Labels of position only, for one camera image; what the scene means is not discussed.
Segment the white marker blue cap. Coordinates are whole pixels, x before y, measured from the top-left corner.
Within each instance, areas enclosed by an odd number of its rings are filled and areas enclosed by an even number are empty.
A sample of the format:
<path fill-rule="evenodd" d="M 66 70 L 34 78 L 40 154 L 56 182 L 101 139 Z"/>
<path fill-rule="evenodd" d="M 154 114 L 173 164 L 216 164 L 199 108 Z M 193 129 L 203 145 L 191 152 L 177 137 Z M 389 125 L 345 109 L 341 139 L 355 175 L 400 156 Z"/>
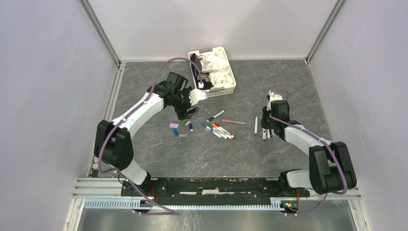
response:
<path fill-rule="evenodd" d="M 267 132 L 266 132 L 266 130 L 264 128 L 262 129 L 262 140 L 263 141 L 267 140 Z"/>

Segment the green white marker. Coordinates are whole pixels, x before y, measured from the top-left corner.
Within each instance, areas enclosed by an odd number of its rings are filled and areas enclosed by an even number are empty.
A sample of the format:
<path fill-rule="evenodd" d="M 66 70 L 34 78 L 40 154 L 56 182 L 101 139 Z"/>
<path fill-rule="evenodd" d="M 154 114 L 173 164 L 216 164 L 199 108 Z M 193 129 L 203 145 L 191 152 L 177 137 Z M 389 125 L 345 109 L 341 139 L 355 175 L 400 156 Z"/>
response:
<path fill-rule="evenodd" d="M 255 116 L 254 134 L 258 134 L 258 116 Z"/>

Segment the pink pen cap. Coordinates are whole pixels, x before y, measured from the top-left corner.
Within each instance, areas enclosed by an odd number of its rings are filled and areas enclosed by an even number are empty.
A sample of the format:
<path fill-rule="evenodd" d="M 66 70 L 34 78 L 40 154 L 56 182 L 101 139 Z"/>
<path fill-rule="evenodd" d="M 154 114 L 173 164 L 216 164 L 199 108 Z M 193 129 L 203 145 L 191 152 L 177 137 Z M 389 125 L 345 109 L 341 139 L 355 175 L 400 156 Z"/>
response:
<path fill-rule="evenodd" d="M 170 127 L 170 128 L 178 128 L 178 127 L 179 127 L 179 124 L 177 124 L 177 123 L 170 123 L 169 127 Z"/>

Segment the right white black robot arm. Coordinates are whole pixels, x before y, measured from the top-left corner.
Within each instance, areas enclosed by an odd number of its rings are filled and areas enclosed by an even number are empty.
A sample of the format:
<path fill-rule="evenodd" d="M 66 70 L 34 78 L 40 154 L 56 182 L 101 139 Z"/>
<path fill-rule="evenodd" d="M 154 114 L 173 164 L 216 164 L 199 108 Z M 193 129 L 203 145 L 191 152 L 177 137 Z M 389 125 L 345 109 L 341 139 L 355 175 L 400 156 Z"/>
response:
<path fill-rule="evenodd" d="M 291 120 L 287 101 L 271 101 L 264 106 L 260 125 L 308 157 L 307 170 L 292 169 L 280 174 L 278 191 L 281 195 L 291 196 L 297 188 L 312 189 L 317 194 L 344 194 L 356 187 L 357 177 L 347 145 L 321 138 Z"/>

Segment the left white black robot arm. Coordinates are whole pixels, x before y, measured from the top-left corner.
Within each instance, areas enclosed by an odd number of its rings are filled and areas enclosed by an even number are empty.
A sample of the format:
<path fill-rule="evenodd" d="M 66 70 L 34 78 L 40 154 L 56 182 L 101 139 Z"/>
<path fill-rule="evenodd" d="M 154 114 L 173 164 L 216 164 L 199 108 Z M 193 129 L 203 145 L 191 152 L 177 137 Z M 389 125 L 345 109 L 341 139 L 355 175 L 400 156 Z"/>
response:
<path fill-rule="evenodd" d="M 206 91 L 187 87 L 188 80 L 170 72 L 165 81 L 149 87 L 147 93 L 133 107 L 112 121 L 97 125 L 94 156 L 120 171 L 139 196 L 151 191 L 149 173 L 134 159 L 132 138 L 155 114 L 168 106 L 174 108 L 179 120 L 190 119 L 198 112 L 197 104 L 208 98 Z"/>

